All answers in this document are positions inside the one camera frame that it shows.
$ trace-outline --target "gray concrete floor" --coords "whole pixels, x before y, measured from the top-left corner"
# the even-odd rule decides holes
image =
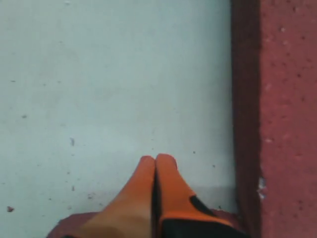
[[[0,1],[1,237],[99,211],[159,152],[208,206],[235,211],[229,8]]]

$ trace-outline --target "red wall edge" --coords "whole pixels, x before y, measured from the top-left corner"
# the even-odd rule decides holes
[[[254,238],[316,237],[317,1],[232,0],[232,57],[244,221]]]

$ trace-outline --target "white wall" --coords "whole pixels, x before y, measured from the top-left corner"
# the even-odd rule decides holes
[[[235,211],[230,74],[229,0],[0,0],[1,237],[100,210],[159,152]]]

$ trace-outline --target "red brick wall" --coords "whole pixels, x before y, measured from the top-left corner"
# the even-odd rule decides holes
[[[232,39],[246,225],[255,238],[316,237],[317,1],[232,0]]]

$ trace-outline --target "dirt speck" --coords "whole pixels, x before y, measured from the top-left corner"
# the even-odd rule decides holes
[[[87,198],[88,199],[94,199],[95,194],[94,193],[90,193],[88,194]]]
[[[70,137],[70,145],[75,146],[75,139],[73,137]]]
[[[7,206],[6,207],[6,211],[7,212],[13,212],[14,211],[14,207]]]

